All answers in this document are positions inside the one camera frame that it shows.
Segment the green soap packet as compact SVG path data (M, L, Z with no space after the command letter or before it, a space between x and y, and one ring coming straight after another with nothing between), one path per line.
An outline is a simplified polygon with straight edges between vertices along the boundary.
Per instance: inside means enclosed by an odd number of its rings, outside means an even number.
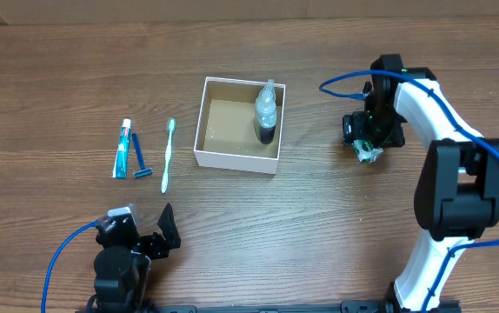
M360 163L374 163L383 153L383 148L376 148L367 140L355 140L352 146Z

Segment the teal toothpaste tube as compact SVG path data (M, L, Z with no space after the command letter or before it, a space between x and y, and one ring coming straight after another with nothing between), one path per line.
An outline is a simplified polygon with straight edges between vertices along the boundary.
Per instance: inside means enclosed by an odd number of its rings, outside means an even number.
M130 148L131 120L125 118L120 130L120 137L116 150L115 163L112 171L112 177L116 179L125 179L127 177L128 155Z

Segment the clear bottle dark liquid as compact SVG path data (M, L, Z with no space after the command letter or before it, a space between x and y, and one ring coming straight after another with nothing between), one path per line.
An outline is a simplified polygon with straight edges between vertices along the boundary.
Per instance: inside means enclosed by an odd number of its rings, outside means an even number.
M275 81L273 79L269 79L259 92L255 108L256 137L261 143L270 144L274 139L277 121Z

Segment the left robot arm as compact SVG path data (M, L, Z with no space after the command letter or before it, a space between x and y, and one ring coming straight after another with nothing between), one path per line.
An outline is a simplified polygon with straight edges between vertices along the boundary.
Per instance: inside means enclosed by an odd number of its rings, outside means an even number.
M94 260L95 295L88 301L88 312L158 311L145 291L152 262L181 246L171 204L165 205L157 226L159 233L140 235L131 205L109 210L97 221L96 242L103 250Z

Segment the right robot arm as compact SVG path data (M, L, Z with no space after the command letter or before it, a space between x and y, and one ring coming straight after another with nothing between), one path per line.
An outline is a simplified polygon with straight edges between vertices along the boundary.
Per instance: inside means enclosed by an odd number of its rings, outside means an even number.
M356 312L457 312L440 295L469 244L499 221L499 161L464 134L469 127L444 99L427 68L407 68L398 54L370 65L361 111L343 118L343 143L362 163L405 144L403 123L422 141L426 158L414 195L420 226L402 274L381 301L347 301Z

